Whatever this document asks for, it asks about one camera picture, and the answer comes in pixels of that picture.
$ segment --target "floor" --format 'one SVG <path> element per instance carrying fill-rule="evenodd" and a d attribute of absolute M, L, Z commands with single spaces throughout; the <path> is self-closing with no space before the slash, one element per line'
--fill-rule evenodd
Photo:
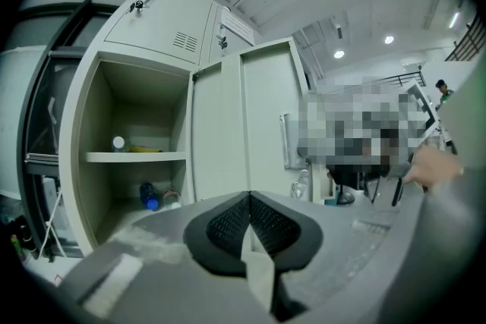
<path fill-rule="evenodd" d="M 30 254 L 24 262 L 24 267 L 27 271 L 39 275 L 47 282 L 58 286 L 62 279 L 75 267 L 81 258 L 64 258 L 63 256 L 55 256 L 53 262 L 49 262 L 47 258 L 39 258 L 35 260 Z"/>

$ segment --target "open locker door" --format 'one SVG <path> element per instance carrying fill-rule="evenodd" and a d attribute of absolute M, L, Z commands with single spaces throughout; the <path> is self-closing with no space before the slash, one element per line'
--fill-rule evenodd
<path fill-rule="evenodd" d="M 301 169 L 285 167 L 280 116 L 297 120 L 299 98 L 308 91 L 292 39 L 228 55 L 192 79 L 195 200 L 241 190 L 288 196 Z M 290 136 L 297 137 L 296 131 Z"/>

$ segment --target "blue bottle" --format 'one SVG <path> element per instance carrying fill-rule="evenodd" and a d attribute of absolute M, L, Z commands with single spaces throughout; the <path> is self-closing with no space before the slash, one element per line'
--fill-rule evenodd
<path fill-rule="evenodd" d="M 147 209 L 157 211 L 159 208 L 159 193 L 150 182 L 144 182 L 140 186 L 140 200 Z"/>

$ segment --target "window frame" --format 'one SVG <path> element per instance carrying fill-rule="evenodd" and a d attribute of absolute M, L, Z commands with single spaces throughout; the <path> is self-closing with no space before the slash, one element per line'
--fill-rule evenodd
<path fill-rule="evenodd" d="M 21 192 L 24 214 L 29 224 L 33 241 L 39 250 L 46 235 L 46 204 L 43 201 L 43 188 L 41 180 L 36 176 L 48 175 L 58 177 L 57 164 L 44 164 L 26 162 L 27 142 L 29 140 L 30 127 L 32 123 L 32 109 L 39 92 L 40 81 L 42 80 L 49 62 L 52 58 L 78 58 L 82 59 L 87 47 L 70 46 L 76 40 L 78 34 L 87 25 L 92 17 L 110 17 L 118 6 L 101 5 L 85 0 L 80 3 L 59 3 L 53 5 L 40 5 L 17 13 L 17 22 L 36 17 L 48 17 L 65 15 L 68 18 L 59 27 L 54 36 L 41 55 L 33 76 L 29 82 L 24 102 L 21 109 L 17 133 L 17 174 L 19 177 L 19 188 Z M 66 254 L 72 257 L 82 257 L 83 254 L 78 248 L 63 247 Z M 54 240 L 46 245 L 47 256 L 58 255 L 58 248 Z"/>

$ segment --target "human hand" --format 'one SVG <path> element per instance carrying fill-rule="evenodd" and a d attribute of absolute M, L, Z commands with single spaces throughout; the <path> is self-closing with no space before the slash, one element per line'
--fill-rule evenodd
<path fill-rule="evenodd" d="M 414 181 L 431 189 L 436 183 L 455 178 L 462 172 L 463 168 L 455 155 L 431 146 L 421 146 L 403 183 Z"/>

